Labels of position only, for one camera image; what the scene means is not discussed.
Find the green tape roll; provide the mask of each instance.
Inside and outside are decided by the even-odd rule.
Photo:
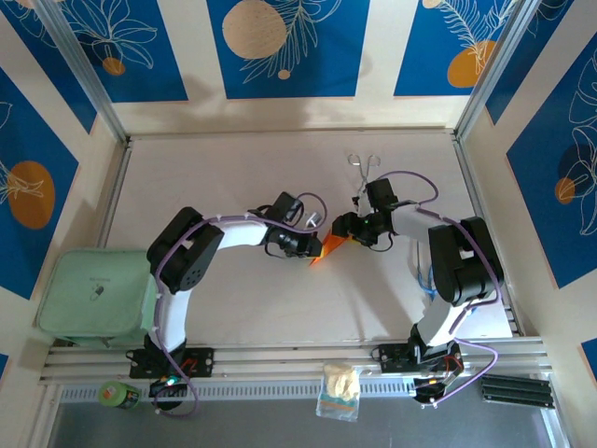
[[[98,400],[110,408],[132,409],[139,403],[141,391],[118,381],[108,381],[100,387]]]

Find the scissors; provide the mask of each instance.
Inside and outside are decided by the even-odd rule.
[[[358,192],[356,193],[356,196],[353,198],[354,206],[358,211],[359,202],[365,194],[365,185],[368,183],[369,169],[372,166],[380,166],[382,164],[382,159],[380,159],[380,157],[376,156],[375,154],[371,154],[367,157],[367,164],[364,164],[361,161],[361,156],[359,156],[358,154],[350,154],[348,156],[348,162],[352,166],[358,166],[359,172],[361,174],[361,186],[358,188]]]

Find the plastic bag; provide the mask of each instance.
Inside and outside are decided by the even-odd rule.
[[[320,417],[355,422],[361,395],[360,371],[346,364],[326,364],[315,413]]]

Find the orange circle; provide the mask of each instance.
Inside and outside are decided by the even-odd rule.
[[[423,7],[427,9],[432,9],[434,7],[438,7],[441,3],[441,0],[423,0]]]
[[[234,5],[222,21],[222,33],[230,50],[243,59],[270,57],[288,37],[283,17],[263,0]]]
[[[289,79],[290,78],[290,72],[288,70],[280,70],[278,72],[278,78],[280,78],[282,81]]]
[[[484,40],[475,47],[463,49],[451,60],[448,82],[458,88],[474,87],[494,47],[495,42]]]
[[[36,161],[17,163],[8,176],[8,203],[12,216],[32,230],[46,227],[54,211],[56,194],[48,170]]]
[[[124,74],[124,71],[126,70],[124,63],[122,63],[119,59],[111,57],[105,58],[102,61],[102,67],[106,72],[115,77],[119,77],[120,75]]]
[[[568,177],[563,177],[556,184],[556,199],[566,205],[575,198],[575,183]]]

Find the light green container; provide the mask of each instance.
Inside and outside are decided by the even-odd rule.
[[[153,325],[156,298],[145,251],[71,250],[56,262],[37,325],[80,345],[141,344]]]
[[[141,391],[118,381],[108,381],[100,387],[97,399],[110,408],[132,409],[139,404]]]

